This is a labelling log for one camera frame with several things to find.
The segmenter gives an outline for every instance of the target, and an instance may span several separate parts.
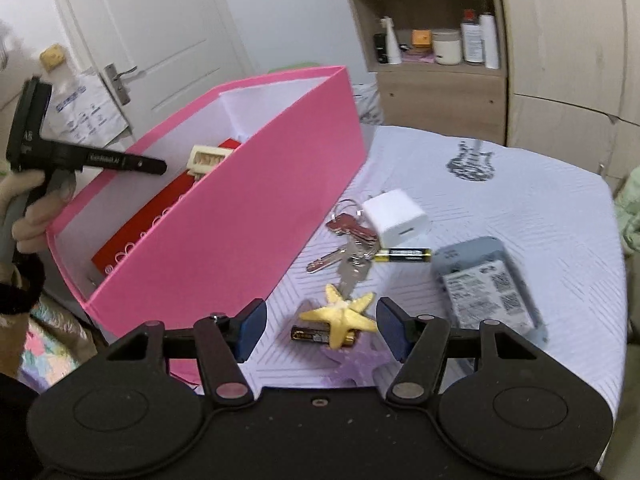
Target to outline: open pink storage box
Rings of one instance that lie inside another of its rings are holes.
[[[244,142],[197,183],[96,289],[91,258],[185,171],[195,144]],[[163,158],[163,176],[103,171],[49,230],[84,309],[122,336],[162,320],[185,328],[267,298],[364,163],[348,74],[322,67],[210,90],[130,148]],[[175,369],[197,382],[193,367]]]

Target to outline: white tablecloth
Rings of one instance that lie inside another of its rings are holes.
[[[625,363],[626,293],[609,188],[596,174],[488,142],[481,151],[494,152],[494,176],[465,180],[447,167],[459,155],[461,140],[379,126],[369,158],[344,198],[364,201],[403,189],[433,221],[428,234],[411,241],[413,247],[436,250],[486,235],[503,241],[542,313],[549,336],[545,351],[602,394],[615,415]],[[336,363],[316,345],[290,341],[289,331],[301,304],[322,303],[324,285],[339,281],[337,267],[309,275],[306,265],[342,243],[319,228],[268,298],[267,329],[242,365],[254,390],[324,387],[322,378]],[[374,264],[356,294],[369,291],[391,297],[412,315],[446,316],[428,264]],[[368,314],[374,316],[375,302]],[[384,346],[381,339],[376,344]],[[381,390],[399,366],[391,363],[376,371]],[[446,381],[459,373],[452,368]]]

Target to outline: key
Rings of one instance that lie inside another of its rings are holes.
[[[327,256],[323,256],[322,258],[312,261],[308,266],[306,266],[306,272],[313,274],[319,270],[335,265],[342,259],[342,255],[346,249],[347,245],[344,244],[343,246],[338,247],[333,253],[329,253]]]
[[[356,238],[351,238],[347,243],[340,267],[338,267],[340,275],[338,292],[345,300],[350,300],[356,285],[367,279],[371,269],[371,258],[376,251],[375,246],[368,245]]]
[[[326,227],[338,236],[349,234],[371,243],[378,241],[378,235],[373,229],[361,226],[358,224],[358,221],[348,213],[339,214],[335,218],[335,221],[331,220],[327,222]]]

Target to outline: purple starfish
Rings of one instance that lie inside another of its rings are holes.
[[[347,381],[354,381],[356,386],[375,386],[373,370],[393,360],[388,352],[374,350],[371,347],[371,334],[361,332],[352,348],[331,350],[323,346],[321,351],[329,359],[340,363],[327,377],[328,386],[344,386]]]

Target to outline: black wristband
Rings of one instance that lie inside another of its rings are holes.
[[[29,282],[28,290],[0,283],[0,315],[26,314],[38,302],[44,288],[44,266],[35,254],[17,265],[18,272]]]

